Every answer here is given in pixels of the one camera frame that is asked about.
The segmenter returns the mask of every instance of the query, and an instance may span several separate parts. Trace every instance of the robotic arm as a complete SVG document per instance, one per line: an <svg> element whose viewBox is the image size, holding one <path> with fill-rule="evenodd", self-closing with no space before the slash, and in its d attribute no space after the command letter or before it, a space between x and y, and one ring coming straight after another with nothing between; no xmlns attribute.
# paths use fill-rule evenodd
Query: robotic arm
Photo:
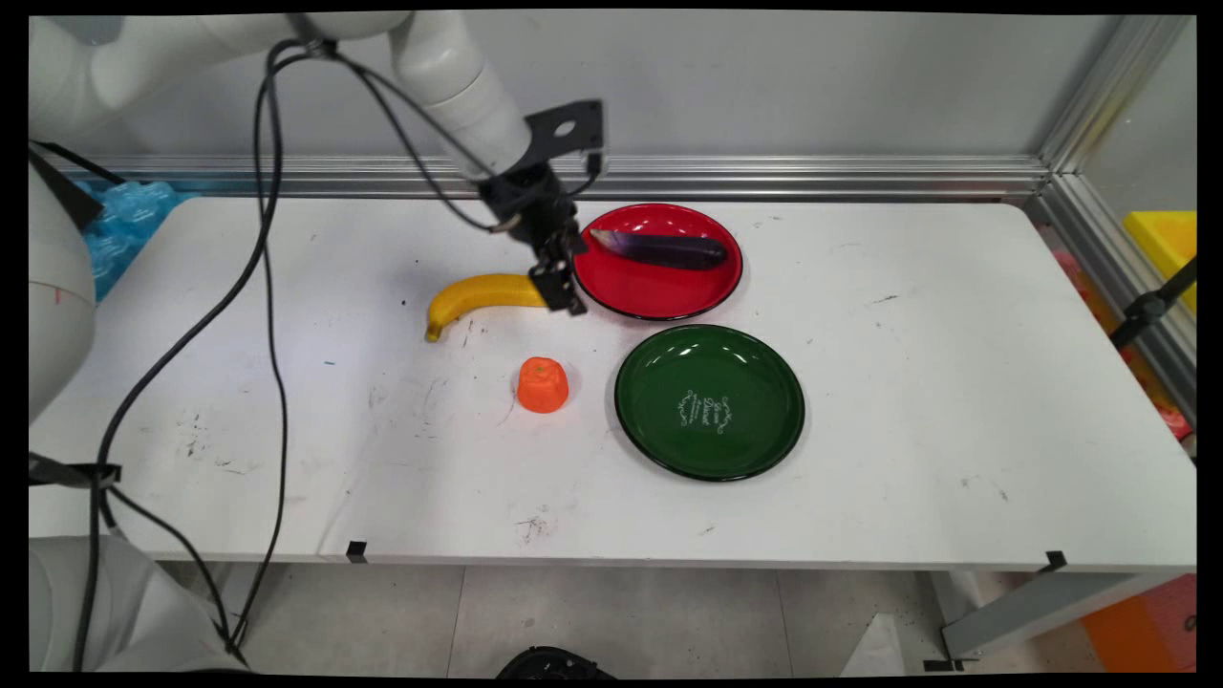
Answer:
<svg viewBox="0 0 1223 688"><path fill-rule="evenodd" d="M303 23L334 40L386 33L402 89L476 158L443 139L500 221L498 229L534 251L538 263L530 275L544 301L552 309L585 312L572 287L571 264L586 246L574 219L576 207L549 160L603 147L602 103L577 101L525 117L459 11L314 12L295 18L296 26L287 15L131 16L115 42L87 46L45 17L32 17L31 138L54 141L93 128L187 73L300 38ZM593 174L602 156L592 159ZM29 188L33 422L88 352L93 282L83 243L33 166ZM67 301L71 308L59 307Z"/></svg>

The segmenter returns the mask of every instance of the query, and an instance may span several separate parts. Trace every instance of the blue plastic bag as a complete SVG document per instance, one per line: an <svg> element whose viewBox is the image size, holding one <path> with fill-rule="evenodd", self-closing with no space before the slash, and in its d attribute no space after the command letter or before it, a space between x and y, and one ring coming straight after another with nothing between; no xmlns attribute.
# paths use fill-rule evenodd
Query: blue plastic bag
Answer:
<svg viewBox="0 0 1223 688"><path fill-rule="evenodd" d="M102 213L84 229L89 247L95 298L100 303L127 265L153 237L170 210L198 193L179 193L164 181L127 181L104 191L84 182L76 185L103 205Z"/></svg>

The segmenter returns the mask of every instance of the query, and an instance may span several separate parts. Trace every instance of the gray wall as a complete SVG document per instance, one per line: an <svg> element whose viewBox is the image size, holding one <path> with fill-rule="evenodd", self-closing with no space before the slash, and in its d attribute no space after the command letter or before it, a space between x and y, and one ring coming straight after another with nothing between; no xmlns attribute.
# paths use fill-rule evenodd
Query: gray wall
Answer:
<svg viewBox="0 0 1223 688"><path fill-rule="evenodd" d="M1185 27L1084 166L1118 219L1197 209L1197 21Z"/></svg>
<svg viewBox="0 0 1223 688"><path fill-rule="evenodd" d="M472 31L525 111L607 101L612 153L1035 152L1115 17L756 10L477 10ZM115 18L67 17L109 40ZM374 68L384 38L345 44ZM86 136L93 154L245 154L263 56L168 87ZM393 154L335 65L283 72L291 154ZM418 125L408 130L438 148Z"/></svg>

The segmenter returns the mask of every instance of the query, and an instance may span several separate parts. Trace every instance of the black object on floor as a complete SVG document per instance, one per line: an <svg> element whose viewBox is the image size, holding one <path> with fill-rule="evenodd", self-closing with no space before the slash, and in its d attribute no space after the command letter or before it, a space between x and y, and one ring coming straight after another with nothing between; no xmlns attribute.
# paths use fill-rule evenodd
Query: black object on floor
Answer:
<svg viewBox="0 0 1223 688"><path fill-rule="evenodd" d="M531 648L510 660L497 678L560 678L572 681L615 681L594 662L574 653L547 645Z"/></svg>

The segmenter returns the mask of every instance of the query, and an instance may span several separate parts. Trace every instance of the orange object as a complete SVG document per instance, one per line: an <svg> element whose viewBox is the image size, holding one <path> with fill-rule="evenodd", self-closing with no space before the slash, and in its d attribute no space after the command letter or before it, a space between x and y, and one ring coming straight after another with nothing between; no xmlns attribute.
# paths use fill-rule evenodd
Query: orange object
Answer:
<svg viewBox="0 0 1223 688"><path fill-rule="evenodd" d="M1110 673L1197 671L1197 574L1082 618Z"/></svg>
<svg viewBox="0 0 1223 688"><path fill-rule="evenodd" d="M550 414L569 400L565 369L552 359L527 359L519 371L519 403L528 412Z"/></svg>

